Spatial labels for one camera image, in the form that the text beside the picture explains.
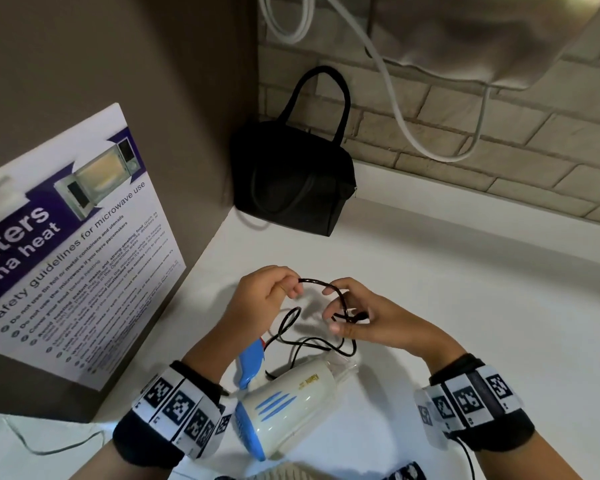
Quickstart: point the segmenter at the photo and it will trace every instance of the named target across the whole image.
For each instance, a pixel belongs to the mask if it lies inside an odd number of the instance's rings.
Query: white hair dryer
[[[337,397],[338,384],[357,373],[352,360],[331,351],[296,366],[269,382],[261,340],[239,357],[239,386],[247,395],[235,409],[238,434],[257,460],[270,458]]]

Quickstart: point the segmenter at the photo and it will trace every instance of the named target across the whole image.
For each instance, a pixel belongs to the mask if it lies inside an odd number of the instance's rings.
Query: black cord
[[[460,441],[458,438],[451,438],[451,439],[453,439],[453,441],[455,441],[460,446],[462,446],[462,449],[464,450],[464,454],[466,455],[466,459],[469,460],[469,468],[471,468],[471,479],[475,480],[475,472],[473,471],[473,462],[471,461],[471,456],[469,456],[469,452],[466,450],[464,443],[462,443],[462,441]]]
[[[344,295],[336,286],[334,286],[330,283],[322,282],[320,280],[312,280],[310,278],[300,278],[298,280],[298,282],[313,283],[314,285],[324,286],[325,288],[331,288],[332,290],[336,291],[336,293],[338,294],[338,298],[340,298],[340,302],[342,304],[343,314],[342,315],[337,314],[337,313],[334,314],[331,317],[331,319],[333,321],[336,321],[336,317],[337,317],[337,318],[342,318],[349,323],[356,323],[356,322],[359,322],[360,320],[366,320],[367,318],[369,318],[369,315],[366,312],[360,312],[353,317],[349,316],[349,312],[347,311],[347,302],[344,300]],[[297,346],[296,352],[294,353],[294,356],[291,359],[291,364],[289,366],[289,369],[293,369],[293,367],[295,366],[296,359],[298,357],[298,353],[300,352],[300,349],[302,347],[309,347],[312,349],[318,349],[318,350],[323,350],[323,351],[334,350],[337,353],[339,353],[340,355],[343,355],[344,357],[353,357],[353,355],[356,354],[356,351],[358,350],[358,346],[356,345],[355,340],[351,341],[351,343],[353,345],[352,351],[344,352],[342,350],[342,347],[344,345],[345,339],[342,339],[338,345],[333,345],[333,344],[329,343],[327,340],[321,339],[320,337],[306,337],[302,340],[285,340],[285,339],[283,339],[282,334],[284,332],[286,332],[287,330],[289,330],[293,326],[293,324],[296,322],[296,320],[298,320],[298,318],[300,317],[300,313],[302,313],[302,308],[300,306],[296,306],[291,311],[289,311],[289,313],[286,314],[285,317],[282,319],[282,322],[280,322],[280,326],[278,327],[278,332],[275,335],[273,335],[270,339],[268,339],[264,344],[264,350],[267,350],[267,347],[269,347],[275,341],[278,341],[278,342],[280,342],[282,344],[286,344],[286,345]],[[309,343],[309,341],[312,341],[312,340],[321,342],[324,345]],[[265,370],[265,373],[269,379],[277,378],[277,376],[274,376],[272,373],[270,373],[266,370]]]

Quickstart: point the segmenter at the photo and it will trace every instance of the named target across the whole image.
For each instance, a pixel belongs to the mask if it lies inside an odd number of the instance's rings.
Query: poster
[[[0,354],[100,390],[184,269],[118,104],[0,168]]]

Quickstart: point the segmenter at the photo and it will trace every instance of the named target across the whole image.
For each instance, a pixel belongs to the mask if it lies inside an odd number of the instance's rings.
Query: wristband
[[[474,451],[511,451],[535,432],[511,387],[471,354],[434,374],[415,398],[427,438],[439,448],[459,438]]]
[[[220,386],[175,362],[143,389],[114,431],[114,444],[128,463],[174,468],[184,457],[213,454],[237,401]]]

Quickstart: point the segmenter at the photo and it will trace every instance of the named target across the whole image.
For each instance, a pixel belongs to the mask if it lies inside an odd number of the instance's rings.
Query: right hand
[[[404,349],[424,359],[432,374],[466,353],[455,339],[433,323],[373,293],[353,278],[341,278],[331,284],[348,290],[344,293],[344,299],[348,308],[355,309],[354,314],[362,311],[369,314],[367,324],[330,323],[329,329],[337,336]],[[322,291],[326,296],[332,293],[335,291],[331,288]],[[340,298],[336,298],[325,308],[322,317],[330,319],[341,309]]]

